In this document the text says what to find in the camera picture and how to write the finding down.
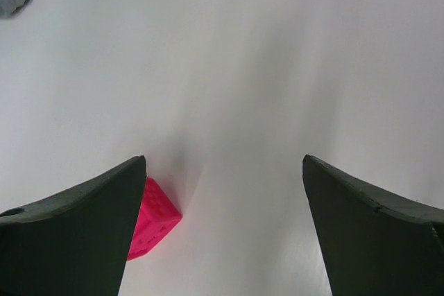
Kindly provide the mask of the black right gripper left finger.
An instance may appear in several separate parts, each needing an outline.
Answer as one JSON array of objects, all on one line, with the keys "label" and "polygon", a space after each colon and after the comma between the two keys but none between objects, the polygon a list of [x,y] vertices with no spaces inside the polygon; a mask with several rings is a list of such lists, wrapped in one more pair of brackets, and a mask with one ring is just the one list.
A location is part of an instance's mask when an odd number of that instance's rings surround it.
[{"label": "black right gripper left finger", "polygon": [[136,156],[1,213],[1,294],[118,295],[145,181]]}]

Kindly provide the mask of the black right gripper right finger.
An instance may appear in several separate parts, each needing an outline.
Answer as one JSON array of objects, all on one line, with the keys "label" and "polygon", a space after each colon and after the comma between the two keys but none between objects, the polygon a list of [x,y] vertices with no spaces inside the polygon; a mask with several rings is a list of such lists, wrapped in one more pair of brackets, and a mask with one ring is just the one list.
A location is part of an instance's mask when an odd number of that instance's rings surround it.
[{"label": "black right gripper right finger", "polygon": [[443,294],[443,210],[312,155],[302,178],[333,295]]}]

